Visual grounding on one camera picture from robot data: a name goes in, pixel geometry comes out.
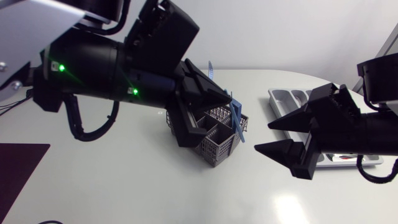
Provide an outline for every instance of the white wall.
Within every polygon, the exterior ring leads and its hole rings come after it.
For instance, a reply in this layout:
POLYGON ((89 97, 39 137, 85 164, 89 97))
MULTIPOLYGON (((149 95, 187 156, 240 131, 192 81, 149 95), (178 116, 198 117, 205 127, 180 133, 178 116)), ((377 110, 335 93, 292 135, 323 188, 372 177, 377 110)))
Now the white wall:
MULTIPOLYGON (((174 0, 200 26, 186 57, 200 68, 278 69, 352 88, 398 23, 393 0, 174 0)), ((123 41, 144 0, 132 0, 123 41)))

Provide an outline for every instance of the wire mesh basket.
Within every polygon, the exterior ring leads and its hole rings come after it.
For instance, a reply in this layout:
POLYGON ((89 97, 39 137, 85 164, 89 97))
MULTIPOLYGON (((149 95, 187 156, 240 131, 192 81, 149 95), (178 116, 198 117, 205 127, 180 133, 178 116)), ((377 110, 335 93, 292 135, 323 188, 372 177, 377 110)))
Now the wire mesh basket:
MULTIPOLYGON (((232 117, 229 106, 220 106, 212 110, 194 115, 199 128, 207 130, 206 137, 192 150, 202 156, 213 167, 223 162, 232 154, 241 141, 240 135, 232 130, 232 117)), ((241 115, 240 126, 242 131, 247 131, 248 117, 241 115)), ((166 113, 166 122, 172 134, 175 135, 173 124, 166 113)))

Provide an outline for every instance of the green led light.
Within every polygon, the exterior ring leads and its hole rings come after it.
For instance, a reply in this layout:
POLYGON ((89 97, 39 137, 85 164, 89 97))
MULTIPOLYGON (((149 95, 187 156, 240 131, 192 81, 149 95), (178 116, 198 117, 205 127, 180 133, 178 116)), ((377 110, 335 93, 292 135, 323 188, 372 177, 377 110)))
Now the green led light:
POLYGON ((60 67, 59 67, 59 70, 60 70, 60 72, 63 72, 63 71, 65 71, 65 66, 63 66, 63 65, 60 65, 60 67))

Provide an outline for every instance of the black cable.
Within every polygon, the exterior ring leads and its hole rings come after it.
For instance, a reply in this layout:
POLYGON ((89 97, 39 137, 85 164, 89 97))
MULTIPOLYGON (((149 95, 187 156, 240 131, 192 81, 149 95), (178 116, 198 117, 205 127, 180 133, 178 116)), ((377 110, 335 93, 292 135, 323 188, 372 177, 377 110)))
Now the black cable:
POLYGON ((29 100, 30 98, 32 98, 32 89, 29 89, 29 90, 26 91, 26 98, 25 99, 11 103, 10 105, 12 105, 12 106, 8 106, 6 108, 1 108, 0 110, 5 110, 5 111, 0 113, 0 116, 2 116, 3 114, 7 113, 11 109, 21 105, 23 102, 29 100))
POLYGON ((92 32, 94 34, 99 34, 99 35, 113 35, 116 34, 117 32, 121 31, 121 29, 124 27, 126 20, 127 20, 127 15, 129 14, 129 8, 130 8, 130 2, 131 0, 124 0, 123 2, 123 8, 122 8, 122 15, 120 17, 120 20, 118 24, 110 29, 104 30, 104 29, 98 29, 98 28, 93 28, 93 27, 88 27, 83 24, 76 24, 75 26, 79 29, 92 32))
POLYGON ((373 104, 371 104, 371 102, 368 100, 368 96, 366 93, 365 79, 363 80, 362 89, 363 89, 363 100, 365 101, 366 106, 368 106, 371 109, 378 111, 378 112, 389 110, 388 108, 381 108, 381 107, 377 107, 377 106, 374 106, 373 104))
POLYGON ((391 174, 389 174, 387 177, 376 177, 371 174, 368 174, 363 170, 362 167, 362 160, 363 160, 363 155, 358 155, 356 158, 356 167, 359 170, 359 173, 368 181, 375 183, 375 184, 385 184, 394 179, 394 177, 398 174, 398 159, 396 159, 396 162, 392 166, 392 171, 391 174))
POLYGON ((41 222, 39 224, 62 224, 62 222, 55 221, 55 220, 50 220, 50 221, 41 222))
POLYGON ((3 105, 3 106, 0 106, 0 107, 9 107, 10 105, 13 105, 14 103, 18 103, 18 102, 21 102, 22 100, 20 100, 20 101, 17 101, 17 102, 13 102, 13 103, 10 103, 10 104, 8 104, 8 105, 3 105))
POLYGON ((109 131, 109 129, 112 127, 113 123, 115 122, 119 111, 119 102, 114 101, 112 113, 110 116, 108 116, 107 122, 105 122, 104 125, 98 128, 96 131, 85 133, 80 118, 77 97, 75 97, 73 94, 64 94, 63 102, 65 103, 65 107, 67 109, 68 123, 71 133, 73 134, 75 139, 84 142, 94 141, 96 139, 99 139, 107 131, 109 131))

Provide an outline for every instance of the white tabletop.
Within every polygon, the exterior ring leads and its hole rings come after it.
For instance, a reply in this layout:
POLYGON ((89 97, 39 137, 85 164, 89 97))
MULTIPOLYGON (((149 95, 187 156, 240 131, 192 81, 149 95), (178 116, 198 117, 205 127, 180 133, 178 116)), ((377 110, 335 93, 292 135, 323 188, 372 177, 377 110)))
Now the white tabletop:
MULTIPOLYGON (((315 88, 328 83, 276 70, 215 70, 249 117, 246 143, 212 168, 179 148, 165 110, 121 103, 111 130, 93 142, 74 140, 65 107, 42 111, 32 100, 0 117, 0 142, 49 143, 4 223, 392 223, 398 180, 376 185, 356 168, 318 169, 312 181, 254 150, 281 140, 269 88, 315 88)), ((25 93, 10 99, 20 100, 25 93)), ((363 111, 362 98, 353 98, 363 111)), ((106 121, 112 102, 79 96, 86 131, 106 121)), ((393 158, 367 169, 386 175, 393 158)))

